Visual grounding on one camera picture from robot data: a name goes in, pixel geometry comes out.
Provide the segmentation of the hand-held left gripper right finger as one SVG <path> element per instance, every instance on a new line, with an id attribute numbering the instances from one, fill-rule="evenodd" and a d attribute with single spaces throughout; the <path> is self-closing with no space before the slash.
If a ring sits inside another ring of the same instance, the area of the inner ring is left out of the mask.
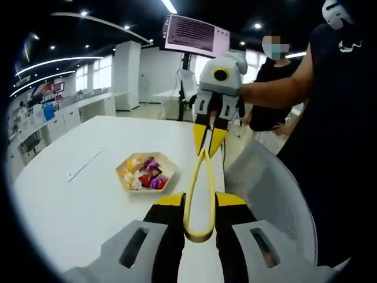
<path id="1" fill-rule="evenodd" d="M 238 196 L 216 193 L 215 228 L 225 282 L 330 282 L 336 276 L 306 260 L 286 233 L 255 220 Z"/>

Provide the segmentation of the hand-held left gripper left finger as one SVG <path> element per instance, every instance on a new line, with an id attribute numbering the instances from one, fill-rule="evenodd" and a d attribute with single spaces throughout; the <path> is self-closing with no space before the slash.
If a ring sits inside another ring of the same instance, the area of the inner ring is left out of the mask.
<path id="1" fill-rule="evenodd" d="M 156 201 L 143 220 L 104 242 L 92 263 L 65 271 L 65 282 L 177 282 L 185 200 L 181 192 Z"/>

